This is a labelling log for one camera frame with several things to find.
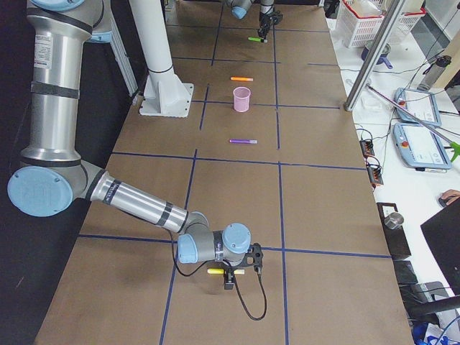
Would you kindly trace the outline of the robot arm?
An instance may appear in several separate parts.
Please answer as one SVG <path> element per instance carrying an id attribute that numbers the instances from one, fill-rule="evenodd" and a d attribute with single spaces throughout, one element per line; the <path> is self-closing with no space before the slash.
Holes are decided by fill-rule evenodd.
<path id="1" fill-rule="evenodd" d="M 100 201 L 178 235 L 180 263 L 218 262 L 224 283 L 256 267 L 260 254 L 238 223 L 212 231 L 206 217 L 117 180 L 75 150 L 81 64 L 86 42 L 118 42 L 109 1 L 29 1 L 35 30 L 32 127 L 22 166 L 9 179 L 10 201 L 31 216 L 53 216 L 75 199 Z"/>
<path id="2" fill-rule="evenodd" d="M 223 1 L 230 8 L 231 13 L 237 19 L 243 19 L 254 1 L 251 0 L 231 0 Z M 267 35 L 270 30 L 281 23 L 283 14 L 275 9 L 275 2 L 270 0 L 259 1 L 259 29 L 257 30 L 258 38 L 254 38 L 255 42 L 266 43 Z"/>

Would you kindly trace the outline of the person's hand on mouse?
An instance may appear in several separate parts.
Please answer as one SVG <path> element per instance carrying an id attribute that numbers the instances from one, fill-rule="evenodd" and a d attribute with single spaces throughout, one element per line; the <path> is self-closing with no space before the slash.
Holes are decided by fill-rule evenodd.
<path id="1" fill-rule="evenodd" d="M 460 191 L 449 189 L 442 193 L 441 200 L 448 206 L 460 198 Z"/>

